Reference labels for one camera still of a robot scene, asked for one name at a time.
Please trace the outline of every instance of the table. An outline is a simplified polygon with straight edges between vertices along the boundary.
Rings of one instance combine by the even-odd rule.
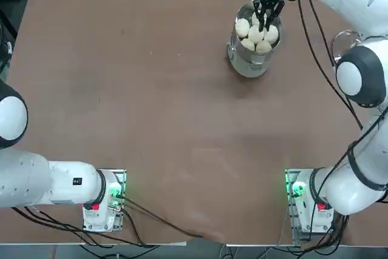
[[[29,0],[8,79],[30,111],[17,148],[126,168],[133,200],[209,239],[278,244],[284,169],[334,165],[358,129],[316,68],[295,3],[282,14],[270,70],[246,80],[230,69],[226,42],[247,1]],[[332,77],[306,4],[312,42]],[[328,38],[349,28],[322,4],[316,10]],[[81,225],[79,206],[45,210]],[[1,242],[78,242],[10,210],[0,214]],[[376,205],[352,216],[344,244],[386,246],[385,214]],[[187,239],[133,216],[146,242]],[[124,228],[118,235],[134,241]],[[281,244],[291,242],[287,220]]]

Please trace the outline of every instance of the robotic arm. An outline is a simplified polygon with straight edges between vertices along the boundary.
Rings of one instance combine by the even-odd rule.
[[[0,80],[0,207],[82,204],[84,229],[121,230],[124,170],[96,170],[79,161],[47,161],[13,149],[28,124],[27,106]]]
[[[339,13],[360,34],[362,42],[336,64],[336,80],[348,99],[371,108],[371,120],[363,133],[388,106],[388,1],[320,0]],[[254,4],[260,29],[269,27],[284,0],[259,0]],[[300,172],[295,203],[303,232],[325,232],[333,210],[342,215],[357,213],[386,195],[388,189],[388,122],[383,119],[348,154],[324,183],[332,167]],[[310,227],[313,208],[313,225]]]

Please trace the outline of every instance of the steamed bun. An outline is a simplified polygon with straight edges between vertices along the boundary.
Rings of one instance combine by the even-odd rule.
[[[269,30],[264,29],[264,40],[268,41],[271,45],[276,43],[279,38],[279,31],[274,25],[269,26]]]
[[[249,21],[245,18],[240,18],[236,21],[235,28],[239,38],[246,38],[249,32]]]
[[[243,39],[241,41],[241,44],[248,50],[255,51],[255,44],[249,39]]]
[[[258,25],[254,25],[249,29],[248,39],[251,40],[254,44],[257,44],[258,42],[262,41],[263,38],[264,38],[264,30],[262,32],[259,32]]]
[[[252,25],[259,25],[259,20],[257,19],[255,12],[253,12],[253,15],[252,15]]]
[[[261,41],[256,45],[256,52],[264,54],[272,50],[271,44],[267,41]]]

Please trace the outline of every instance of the metal pot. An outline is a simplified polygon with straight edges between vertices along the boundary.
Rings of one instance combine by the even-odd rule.
[[[282,26],[279,18],[276,18],[272,25],[277,27],[279,31],[279,38],[276,43],[272,45],[272,50],[265,54],[259,54],[245,48],[241,44],[240,38],[236,34],[235,23],[240,18],[245,18],[252,23],[252,14],[255,11],[253,8],[253,2],[248,2],[246,5],[240,8],[237,13],[235,22],[233,23],[232,34],[230,35],[230,41],[227,43],[227,56],[232,67],[242,76],[247,78],[255,78],[264,74],[270,66],[270,57],[273,55],[275,49],[278,47],[281,35]]]

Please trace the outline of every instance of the cable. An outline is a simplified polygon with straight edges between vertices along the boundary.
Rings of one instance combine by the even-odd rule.
[[[92,252],[91,250],[88,250],[87,248],[85,248],[83,245],[78,245],[79,247],[81,247],[81,248],[83,248],[86,252],[88,252],[88,253],[90,253],[90,254],[92,254],[92,255],[94,255],[94,256],[96,256],[97,258],[100,258],[100,259],[105,259],[105,257],[103,257],[103,256],[100,256],[100,255],[98,255],[98,254],[96,254],[96,253],[94,253],[94,252]]]
[[[128,218],[131,226],[132,226],[132,229],[133,229],[133,232],[135,233],[135,236],[136,236],[136,239],[138,240],[138,243],[142,246],[146,245],[142,239],[140,239],[140,236],[139,236],[139,233],[138,233],[138,230],[136,229],[136,226],[135,226],[135,222],[133,221],[133,218],[132,216],[125,210],[125,209],[122,209],[122,212],[124,213],[124,215],[126,215],[126,217]]]
[[[330,63],[332,64],[332,67],[335,67],[336,66],[336,62],[335,62],[332,54],[330,53],[329,46],[327,45],[326,36],[325,36],[324,31],[323,31],[323,28],[322,28],[322,25],[321,25],[321,21],[319,20],[318,14],[316,13],[316,10],[315,10],[315,7],[314,7],[314,4],[313,4],[312,0],[309,0],[309,3],[310,3],[310,6],[311,6],[311,10],[313,11],[316,23],[318,24],[319,30],[321,32],[323,43],[325,45],[325,49],[326,49],[326,52],[327,52],[327,56],[330,59]],[[353,115],[354,119],[357,122],[358,127],[360,128],[360,130],[362,130],[363,129],[363,125],[361,124],[360,119],[358,118],[356,112],[354,111],[354,108],[353,108],[352,104],[350,103],[350,100],[348,99],[348,97],[346,97],[346,101],[347,101],[347,103],[349,105],[349,110],[350,110],[351,114]]]
[[[148,254],[149,252],[154,251],[155,249],[157,249],[157,248],[159,248],[159,247],[160,247],[160,246],[154,246],[154,247],[152,247],[151,249],[149,249],[149,250],[147,250],[147,251],[145,251],[145,252],[143,252],[143,253],[141,253],[141,254],[132,256],[132,257],[124,256],[124,255],[121,255],[121,254],[119,254],[119,256],[122,257],[123,259],[136,259],[136,258],[139,258],[139,257],[145,255],[145,254]],[[108,255],[105,255],[105,256],[104,256],[104,259],[105,259],[105,258],[109,258],[109,257],[117,257],[117,254],[108,254]]]
[[[347,107],[347,109],[349,109],[349,111],[351,112],[351,114],[353,115],[353,117],[356,119],[356,121],[358,121],[357,123],[359,123],[359,119],[357,118],[357,116],[355,114],[353,114],[352,112],[352,109],[350,108],[350,106],[348,105],[348,103],[346,103],[345,99],[340,95],[340,93],[337,91],[337,89],[334,87],[334,85],[332,84],[332,82],[330,81],[329,77],[327,77],[325,71],[323,70],[321,64],[319,63],[318,61],[318,58],[316,57],[315,55],[315,52],[314,52],[314,49],[313,49],[313,46],[311,44],[311,40],[310,40],[310,37],[309,37],[309,33],[307,31],[307,27],[306,27],[306,23],[304,21],[304,16],[303,16],[303,10],[302,10],[302,3],[301,3],[301,0],[298,0],[298,8],[299,8],[299,13],[300,13],[300,16],[301,16],[301,21],[302,21],[302,26],[303,26],[303,29],[304,29],[304,34],[306,36],[306,40],[307,40],[307,43],[309,45],[309,49],[311,51],[311,54],[316,62],[316,65],[318,66],[319,70],[321,71],[323,77],[326,79],[327,83],[329,83],[330,87],[334,90],[335,94],[337,94],[337,96],[340,98],[340,100],[343,102],[343,104]],[[320,30],[321,30],[321,34],[324,36],[324,33],[323,33],[323,30],[322,30],[322,26],[320,24],[320,22],[318,22],[318,26],[320,27]]]
[[[186,230],[183,230],[180,227],[175,226],[174,224],[170,223],[169,221],[166,221],[165,219],[159,217],[158,215],[155,215],[153,212],[151,212],[148,209],[140,206],[138,203],[134,202],[133,200],[130,200],[127,197],[123,197],[121,195],[117,195],[116,197],[117,198],[121,198],[121,199],[125,199],[129,203],[133,204],[134,206],[136,206],[139,209],[143,210],[147,214],[151,215],[153,218],[156,218],[157,220],[161,221],[162,223],[165,223],[166,225],[172,227],[174,230],[177,230],[178,232],[181,232],[184,235],[187,235],[187,236],[190,236],[190,237],[193,237],[193,238],[203,238],[203,236],[201,236],[201,235],[197,235],[197,234],[194,234],[194,233],[187,232]]]
[[[356,123],[357,123],[358,127],[360,128],[360,130],[362,130],[364,128],[363,124],[361,123],[360,119],[358,118],[358,116],[356,114],[356,111],[354,110],[353,105],[352,105],[350,99],[348,99],[347,96],[346,96],[346,101],[347,101],[347,103],[348,103],[348,105],[350,107],[350,111],[351,111],[352,115],[356,119]]]
[[[104,256],[100,256],[94,252],[92,252],[91,250],[88,250],[87,248],[85,248],[83,245],[79,245],[79,247],[83,248],[86,252],[96,256],[97,258],[100,258],[100,259],[106,259],[106,258],[109,258],[109,257],[117,257],[119,255],[119,257],[122,257],[123,259],[135,259],[135,258],[139,258],[145,254],[148,254],[149,252],[152,252],[154,251],[155,249],[159,248],[160,246],[155,246],[153,247],[152,249],[149,249],[139,255],[135,255],[135,256],[132,256],[132,257],[128,257],[128,256],[125,256],[125,255],[121,255],[119,253],[115,253],[115,254],[107,254],[107,255],[104,255]]]
[[[46,216],[47,218],[49,218],[49,220],[46,219],[46,218],[40,217],[39,215],[34,214],[34,213],[33,213],[29,208],[27,208],[27,207],[25,207],[24,209],[25,209],[30,215],[32,215],[33,217],[35,217],[35,218],[37,218],[37,219],[39,219],[39,220],[41,220],[41,221],[46,221],[46,222],[48,222],[48,223],[58,224],[58,225],[60,225],[60,226],[62,226],[62,227],[64,227],[64,228],[66,228],[66,229],[68,229],[68,230],[70,230],[70,227],[71,227],[71,228],[73,228],[73,229],[75,229],[75,230],[77,230],[77,231],[79,231],[79,232],[82,232],[82,231],[83,231],[82,229],[80,229],[80,228],[78,228],[78,227],[75,227],[75,226],[73,226],[73,225],[71,225],[71,224],[64,224],[64,223],[61,223],[60,221],[54,219],[53,217],[49,216],[47,213],[45,213],[45,212],[43,212],[43,211],[37,210],[39,213],[41,213],[41,214],[43,214],[44,216]],[[78,235],[76,232],[74,232],[74,231],[71,231],[71,232],[72,232],[74,235],[76,235],[78,238],[80,238],[81,241],[84,241],[85,243],[87,243],[87,244],[90,245],[90,246],[98,246],[98,247],[105,248],[105,249],[110,249],[110,248],[113,247],[113,245],[112,245],[112,246],[103,246],[103,245],[100,245],[99,243],[97,243],[97,242],[93,239],[93,237],[92,237],[91,235],[85,234],[86,236],[88,236],[88,238],[90,238],[90,240],[91,240],[93,243],[95,243],[95,245],[90,244],[88,241],[86,241],[82,236]]]
[[[26,218],[27,220],[29,221],[32,221],[33,223],[36,223],[36,224],[40,224],[41,226],[45,226],[45,227],[50,227],[52,229],[57,229],[57,230],[63,230],[64,232],[80,232],[76,229],[73,229],[73,230],[68,230],[66,228],[63,228],[63,227],[57,227],[57,226],[53,226],[52,224],[48,224],[48,223],[43,223],[42,221],[39,221],[39,220],[36,220],[28,215],[26,215],[25,213],[23,213],[21,210],[17,209],[16,207],[13,207],[12,208],[16,213],[18,213],[20,216]],[[116,237],[112,237],[112,236],[108,236],[104,233],[99,233],[99,232],[92,232],[92,231],[89,231],[89,230],[82,230],[81,231],[82,233],[84,234],[93,234],[93,235],[97,235],[97,236],[100,236],[100,237],[104,237],[104,238],[107,238],[107,239],[111,239],[111,240],[115,240],[115,241],[119,241],[119,242],[123,242],[123,243],[127,243],[127,244],[130,244],[130,245],[133,245],[133,246],[138,246],[138,247],[145,247],[145,246],[141,246],[139,244],[136,244],[136,243],[133,243],[133,242],[130,242],[130,241],[127,241],[127,240],[123,240],[123,239],[120,239],[120,238],[116,238]],[[151,245],[147,245],[146,246],[147,248],[153,248],[154,246],[151,246]]]
[[[80,230],[80,229],[78,229],[77,227],[74,227],[74,226],[72,226],[72,225],[60,223],[58,220],[54,219],[53,217],[49,216],[48,214],[46,214],[46,213],[44,213],[44,212],[40,212],[40,211],[39,211],[40,213],[42,213],[43,215],[45,215],[46,217],[48,217],[49,220],[47,220],[47,219],[45,219],[45,218],[42,218],[42,217],[40,217],[40,216],[38,216],[38,215],[35,215],[35,214],[34,214],[29,208],[27,208],[27,207],[25,207],[25,209],[26,209],[26,211],[29,212],[33,217],[39,218],[39,219],[41,219],[42,221],[49,221],[49,222],[52,222],[52,223],[60,224],[60,225],[64,226],[66,229],[68,229],[68,230],[70,230],[70,228],[69,228],[68,226],[71,226],[71,227],[73,227],[74,229]],[[78,235],[76,232],[74,232],[74,231],[71,231],[71,232],[74,233],[77,237],[81,238],[81,240],[85,241],[85,239],[83,239],[82,236]],[[98,244],[97,242],[95,242],[95,243],[96,243],[95,246],[99,246],[99,247],[102,247],[102,248],[112,248],[112,247],[113,247],[113,245],[107,247],[107,246],[101,246],[101,245]],[[116,257],[116,254],[108,254],[108,255],[105,255],[105,256],[99,256],[98,254],[92,252],[91,250],[88,250],[87,248],[85,248],[85,247],[82,246],[82,245],[79,245],[79,247],[83,248],[86,252],[88,252],[88,253],[90,253],[90,254],[92,254],[92,255],[94,255],[94,256],[100,258],[100,259],[105,259],[105,258],[107,258],[107,257],[112,257],[112,256]],[[134,257],[126,257],[126,256],[123,256],[123,255],[122,255],[122,258],[124,258],[124,259],[129,259],[129,258],[134,259],[134,258],[138,258],[138,257],[140,257],[140,256],[143,256],[143,255],[145,255],[145,254],[147,254],[147,253],[149,253],[149,252],[155,250],[155,249],[158,248],[158,247],[159,247],[159,246],[152,247],[150,250],[145,251],[144,253],[141,253],[141,254],[136,255],[136,256],[134,256]]]

